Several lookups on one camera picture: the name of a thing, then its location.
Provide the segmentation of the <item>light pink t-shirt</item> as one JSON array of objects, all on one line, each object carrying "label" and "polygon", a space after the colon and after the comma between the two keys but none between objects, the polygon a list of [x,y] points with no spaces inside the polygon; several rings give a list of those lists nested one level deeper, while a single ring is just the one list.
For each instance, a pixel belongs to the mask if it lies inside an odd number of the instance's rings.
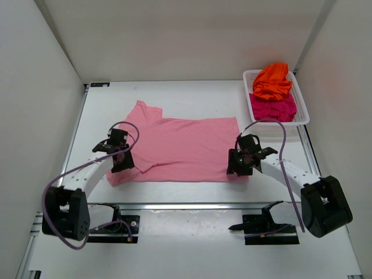
[{"label": "light pink t-shirt", "polygon": [[187,120],[164,118],[161,108],[137,101],[120,129],[139,140],[131,150],[134,168],[109,171],[112,186],[126,182],[238,183],[227,174],[228,151],[239,134],[235,117]]}]

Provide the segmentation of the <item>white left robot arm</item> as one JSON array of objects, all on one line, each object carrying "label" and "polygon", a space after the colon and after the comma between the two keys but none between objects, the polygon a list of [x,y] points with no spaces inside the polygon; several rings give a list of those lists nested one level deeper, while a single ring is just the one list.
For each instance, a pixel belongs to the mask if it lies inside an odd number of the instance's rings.
[{"label": "white left robot arm", "polygon": [[88,166],[72,171],[64,185],[48,187],[42,202],[44,234],[56,236],[58,231],[64,239],[82,241],[92,230],[115,233],[124,227],[118,206],[90,206],[87,199],[104,176],[134,168],[129,136],[112,128],[108,138],[93,148]]}]

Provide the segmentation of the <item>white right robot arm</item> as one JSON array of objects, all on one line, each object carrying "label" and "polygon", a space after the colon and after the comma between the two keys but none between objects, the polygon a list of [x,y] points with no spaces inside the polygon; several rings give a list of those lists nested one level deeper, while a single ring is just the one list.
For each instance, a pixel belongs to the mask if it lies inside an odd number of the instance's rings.
[{"label": "white right robot arm", "polygon": [[238,136],[228,152],[227,174],[251,176],[257,170],[286,186],[290,196],[301,199],[293,205],[295,220],[315,237],[321,238],[349,224],[353,215],[339,181],[310,174],[282,158],[282,152],[262,148],[256,135]]}]

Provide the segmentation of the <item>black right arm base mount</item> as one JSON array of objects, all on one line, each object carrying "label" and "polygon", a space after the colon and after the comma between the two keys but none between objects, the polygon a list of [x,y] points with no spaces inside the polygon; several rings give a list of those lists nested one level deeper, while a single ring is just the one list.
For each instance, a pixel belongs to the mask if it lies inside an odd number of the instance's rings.
[{"label": "black right arm base mount", "polygon": [[261,208],[260,214],[244,214],[242,223],[230,231],[243,231],[245,245],[298,245],[299,238],[291,215],[293,204],[277,201]]}]

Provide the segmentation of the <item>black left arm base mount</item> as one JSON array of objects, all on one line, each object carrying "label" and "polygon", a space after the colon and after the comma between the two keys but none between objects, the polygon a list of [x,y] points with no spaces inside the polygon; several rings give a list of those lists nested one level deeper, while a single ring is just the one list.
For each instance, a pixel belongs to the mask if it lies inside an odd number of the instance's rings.
[{"label": "black left arm base mount", "polygon": [[98,203],[88,206],[91,232],[88,243],[137,244],[140,214],[123,210],[119,205]]}]

